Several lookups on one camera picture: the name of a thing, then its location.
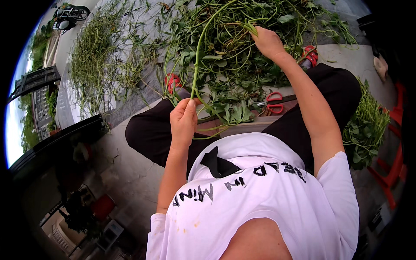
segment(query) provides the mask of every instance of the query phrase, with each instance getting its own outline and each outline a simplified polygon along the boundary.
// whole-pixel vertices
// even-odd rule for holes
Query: black ribbon
[[[223,178],[241,170],[232,162],[218,157],[218,146],[215,146],[209,153],[205,153],[201,164],[209,168],[214,178]]]

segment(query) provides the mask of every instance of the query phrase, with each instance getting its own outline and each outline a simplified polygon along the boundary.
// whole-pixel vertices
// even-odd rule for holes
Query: sky
[[[26,43],[26,47],[23,50],[20,59],[16,65],[15,74],[11,82],[9,94],[15,89],[15,80],[28,72],[32,68],[32,61],[29,60],[30,48],[29,41]],[[18,99],[13,100],[7,105],[6,108],[6,125],[5,125],[5,144],[6,144],[6,157],[7,166],[10,166],[23,155],[22,143],[22,130],[23,124],[20,123],[20,119],[25,116],[25,111],[22,111],[17,106],[19,105]]]

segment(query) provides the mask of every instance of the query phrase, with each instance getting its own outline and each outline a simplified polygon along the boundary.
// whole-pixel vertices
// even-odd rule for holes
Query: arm
[[[311,137],[317,176],[327,160],[337,152],[344,151],[338,123],[324,96],[295,59],[285,51],[279,36],[259,26],[256,29],[259,36],[252,37],[258,49],[282,69],[295,92],[303,121]]]
[[[186,184],[188,149],[197,120],[195,100],[181,100],[170,114],[172,142],[159,188],[156,213],[166,214],[175,193]]]

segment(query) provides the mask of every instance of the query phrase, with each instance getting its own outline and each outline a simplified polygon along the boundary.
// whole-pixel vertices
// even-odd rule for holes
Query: motorcycle
[[[85,20],[90,14],[90,10],[83,5],[63,4],[54,14],[54,24],[52,29],[63,30],[61,35],[74,28],[78,21]]]

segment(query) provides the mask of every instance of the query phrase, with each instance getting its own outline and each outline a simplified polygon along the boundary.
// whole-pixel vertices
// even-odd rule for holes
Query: person
[[[257,48],[298,100],[262,133],[195,140],[204,136],[189,98],[175,108],[162,100],[126,128],[129,146],[165,167],[146,259],[354,255],[359,209],[340,130],[358,107],[359,83],[344,69],[315,66],[314,51],[305,73],[275,32],[256,29]]]

